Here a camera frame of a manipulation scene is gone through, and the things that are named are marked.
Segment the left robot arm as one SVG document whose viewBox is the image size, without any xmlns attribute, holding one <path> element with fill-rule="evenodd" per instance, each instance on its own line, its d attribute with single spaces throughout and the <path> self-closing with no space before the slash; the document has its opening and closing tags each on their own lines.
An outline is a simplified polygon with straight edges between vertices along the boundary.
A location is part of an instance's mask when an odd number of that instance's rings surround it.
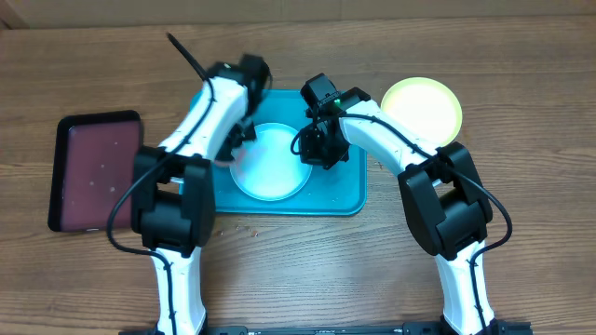
<svg viewBox="0 0 596 335">
<path fill-rule="evenodd" d="M 206 72 L 180 125 L 156 148 L 134 158 L 132 229 L 156 270 L 159 318 L 155 334 L 200 334 L 207 312 L 200 292 L 200 255 L 215 221 L 213 168 L 256 138 L 251 117 L 272 75 L 264 59 L 216 62 Z"/>
</svg>

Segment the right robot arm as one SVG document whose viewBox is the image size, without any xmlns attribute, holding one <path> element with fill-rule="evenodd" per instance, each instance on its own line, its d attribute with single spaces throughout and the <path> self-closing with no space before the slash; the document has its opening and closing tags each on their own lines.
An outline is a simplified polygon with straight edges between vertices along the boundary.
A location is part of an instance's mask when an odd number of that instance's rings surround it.
<svg viewBox="0 0 596 335">
<path fill-rule="evenodd" d="M 398 178 L 409 230 L 433 256 L 443 291 L 442 321 L 456 334 L 487 334 L 495 321 L 481 251 L 492 219 L 488 196 L 468 150 L 427 141 L 384 114 L 357 87 L 303 86 L 310 124 L 291 144 L 302 162 L 331 168 L 355 145 Z"/>
</svg>

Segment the yellow-green plastic plate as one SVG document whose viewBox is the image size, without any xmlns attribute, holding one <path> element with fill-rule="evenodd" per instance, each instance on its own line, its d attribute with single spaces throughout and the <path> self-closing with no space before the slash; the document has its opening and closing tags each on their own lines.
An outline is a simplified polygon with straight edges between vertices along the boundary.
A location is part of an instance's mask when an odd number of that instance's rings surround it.
<svg viewBox="0 0 596 335">
<path fill-rule="evenodd" d="M 381 110 L 428 141 L 444 146 L 454 141 L 463 112 L 455 94 L 427 77 L 409 77 L 394 84 L 381 101 Z"/>
</svg>

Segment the light blue plastic plate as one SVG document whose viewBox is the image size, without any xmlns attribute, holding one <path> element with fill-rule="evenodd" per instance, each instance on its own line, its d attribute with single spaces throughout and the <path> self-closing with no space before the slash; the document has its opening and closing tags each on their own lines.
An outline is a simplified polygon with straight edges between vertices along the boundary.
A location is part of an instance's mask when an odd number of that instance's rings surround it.
<svg viewBox="0 0 596 335">
<path fill-rule="evenodd" d="M 243 143 L 229 168 L 237 187 L 252 198 L 269 202 L 298 193 L 312 171 L 291 152 L 298 131 L 280 123 L 261 124 L 255 131 L 256 140 Z"/>
</svg>

